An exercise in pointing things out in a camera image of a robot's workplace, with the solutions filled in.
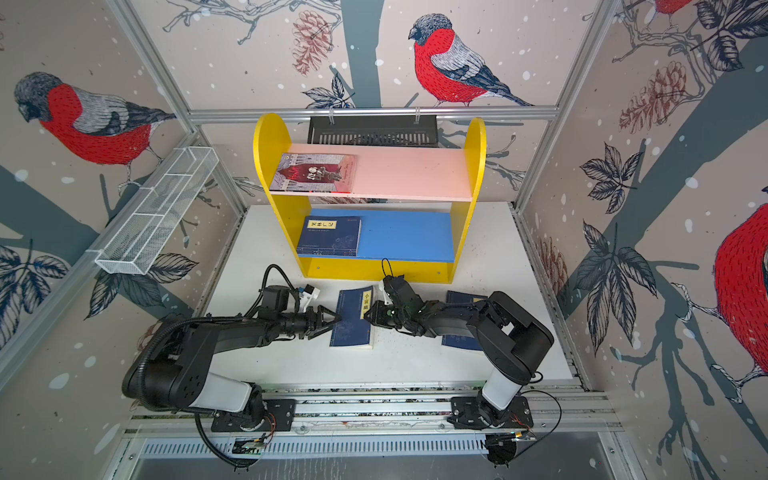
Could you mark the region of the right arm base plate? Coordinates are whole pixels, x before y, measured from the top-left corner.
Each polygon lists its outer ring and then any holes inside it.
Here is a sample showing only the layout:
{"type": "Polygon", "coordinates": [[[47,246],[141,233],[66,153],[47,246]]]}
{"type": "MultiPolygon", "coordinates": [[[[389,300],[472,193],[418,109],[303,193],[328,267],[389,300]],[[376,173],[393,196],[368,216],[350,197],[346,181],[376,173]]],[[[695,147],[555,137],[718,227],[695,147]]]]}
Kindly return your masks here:
{"type": "Polygon", "coordinates": [[[481,394],[475,397],[452,397],[450,403],[447,422],[456,429],[531,429],[533,425],[528,401],[520,395],[514,397],[502,410],[496,409],[481,394]]]}

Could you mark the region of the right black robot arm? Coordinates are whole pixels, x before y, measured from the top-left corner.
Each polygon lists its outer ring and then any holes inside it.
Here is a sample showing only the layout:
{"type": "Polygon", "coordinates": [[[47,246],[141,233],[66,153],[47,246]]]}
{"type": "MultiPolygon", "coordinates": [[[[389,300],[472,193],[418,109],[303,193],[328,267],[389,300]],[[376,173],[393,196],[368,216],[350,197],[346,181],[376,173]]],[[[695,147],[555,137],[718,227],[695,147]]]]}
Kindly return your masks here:
{"type": "Polygon", "coordinates": [[[493,366],[476,399],[449,421],[468,429],[510,421],[510,405],[554,345],[550,330],[501,291],[477,302],[445,303],[423,300],[402,276],[386,276],[383,287],[389,300],[375,301],[364,314],[372,326],[413,337],[469,336],[493,366]]]}

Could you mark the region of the aluminium mounting rail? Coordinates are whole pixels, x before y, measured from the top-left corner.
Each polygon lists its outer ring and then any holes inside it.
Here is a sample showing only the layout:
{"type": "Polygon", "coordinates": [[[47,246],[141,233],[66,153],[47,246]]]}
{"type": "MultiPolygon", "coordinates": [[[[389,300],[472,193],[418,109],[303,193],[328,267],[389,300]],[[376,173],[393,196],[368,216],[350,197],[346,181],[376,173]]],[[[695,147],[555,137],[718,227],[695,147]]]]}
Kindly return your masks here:
{"type": "Polygon", "coordinates": [[[438,433],[474,426],[488,434],[520,432],[621,432],[623,426],[603,394],[572,386],[526,388],[513,400],[502,424],[479,419],[477,388],[268,389],[272,416],[296,435],[438,433]]]}

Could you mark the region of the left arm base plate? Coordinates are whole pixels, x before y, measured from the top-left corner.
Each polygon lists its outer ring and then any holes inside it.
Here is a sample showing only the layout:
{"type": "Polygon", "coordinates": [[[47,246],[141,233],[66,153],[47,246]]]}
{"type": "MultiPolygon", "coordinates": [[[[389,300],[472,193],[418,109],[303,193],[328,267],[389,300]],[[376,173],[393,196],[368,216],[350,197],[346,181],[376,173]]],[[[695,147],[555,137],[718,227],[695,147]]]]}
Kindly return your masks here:
{"type": "Polygon", "coordinates": [[[217,412],[211,424],[215,433],[288,432],[292,429],[297,402],[293,399],[263,400],[253,412],[217,412]]]}

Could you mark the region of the black mesh tray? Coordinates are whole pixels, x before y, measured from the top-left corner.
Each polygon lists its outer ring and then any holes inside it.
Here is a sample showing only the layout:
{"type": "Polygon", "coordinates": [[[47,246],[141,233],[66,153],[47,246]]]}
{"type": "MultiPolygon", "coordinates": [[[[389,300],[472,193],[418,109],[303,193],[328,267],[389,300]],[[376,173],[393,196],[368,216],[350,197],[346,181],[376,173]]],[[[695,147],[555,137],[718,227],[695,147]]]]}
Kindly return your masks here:
{"type": "Polygon", "coordinates": [[[437,148],[435,116],[314,117],[309,144],[437,148]]]}

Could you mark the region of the red illustrated book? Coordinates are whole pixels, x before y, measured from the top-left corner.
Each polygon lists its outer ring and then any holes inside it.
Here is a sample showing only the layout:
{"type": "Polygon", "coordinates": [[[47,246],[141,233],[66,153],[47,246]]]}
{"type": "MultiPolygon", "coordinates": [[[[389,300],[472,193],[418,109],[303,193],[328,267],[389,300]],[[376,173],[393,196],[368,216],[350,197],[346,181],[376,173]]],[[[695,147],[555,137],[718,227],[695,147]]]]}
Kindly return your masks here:
{"type": "Polygon", "coordinates": [[[357,157],[345,154],[284,153],[270,190],[276,192],[350,193],[357,157]]]}

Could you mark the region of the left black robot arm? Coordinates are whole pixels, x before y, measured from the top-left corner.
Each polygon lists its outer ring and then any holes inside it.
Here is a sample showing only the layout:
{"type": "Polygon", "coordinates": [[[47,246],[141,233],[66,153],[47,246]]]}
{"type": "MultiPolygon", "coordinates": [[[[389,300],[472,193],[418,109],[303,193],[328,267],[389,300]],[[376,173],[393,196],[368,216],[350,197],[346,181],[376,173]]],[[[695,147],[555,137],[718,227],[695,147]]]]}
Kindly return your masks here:
{"type": "Polygon", "coordinates": [[[125,374],[122,393],[151,411],[212,415],[215,432],[288,431],[294,401],[266,400],[259,385],[212,373],[213,357],[280,339],[311,340],[340,321],[339,314],[320,306],[304,312],[255,307],[245,315],[167,323],[125,374]]]}

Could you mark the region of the yellow pink blue shelf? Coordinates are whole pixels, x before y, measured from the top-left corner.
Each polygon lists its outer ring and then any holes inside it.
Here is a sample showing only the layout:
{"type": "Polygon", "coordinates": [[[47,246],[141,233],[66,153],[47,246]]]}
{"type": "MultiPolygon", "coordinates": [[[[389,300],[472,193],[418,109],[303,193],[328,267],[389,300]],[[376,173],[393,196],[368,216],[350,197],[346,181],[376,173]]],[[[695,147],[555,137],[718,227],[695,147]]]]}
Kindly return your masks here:
{"type": "Polygon", "coordinates": [[[378,281],[384,263],[407,280],[454,280],[482,187],[487,153],[484,121],[471,121],[461,149],[298,144],[276,114],[262,116],[253,137],[254,166],[302,275],[329,280],[378,281]],[[350,154],[357,169],[346,189],[307,192],[273,188],[287,172],[287,154],[350,154]],[[354,256],[299,252],[311,217],[358,216],[354,256]]]}

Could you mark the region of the navy blue book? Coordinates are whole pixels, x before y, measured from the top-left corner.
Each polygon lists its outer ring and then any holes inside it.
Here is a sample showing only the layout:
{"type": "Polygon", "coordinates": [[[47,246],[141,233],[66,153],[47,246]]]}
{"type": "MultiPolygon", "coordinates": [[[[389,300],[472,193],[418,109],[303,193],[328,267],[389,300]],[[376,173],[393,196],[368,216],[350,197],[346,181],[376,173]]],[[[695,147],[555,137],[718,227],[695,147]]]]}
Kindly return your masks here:
{"type": "MultiPolygon", "coordinates": [[[[449,290],[446,293],[446,302],[451,305],[471,306],[482,300],[485,300],[485,295],[476,295],[463,293],[458,291],[449,290]]],[[[457,336],[457,335],[445,335],[442,337],[441,344],[445,347],[452,347],[462,350],[480,351],[481,346],[479,342],[472,336],[457,336]]]]}
{"type": "Polygon", "coordinates": [[[372,286],[342,290],[336,306],[341,321],[333,327],[329,347],[332,349],[372,349],[374,334],[364,318],[374,300],[372,286]]]}
{"type": "Polygon", "coordinates": [[[309,216],[296,248],[300,256],[356,257],[362,232],[357,216],[309,216]]]}

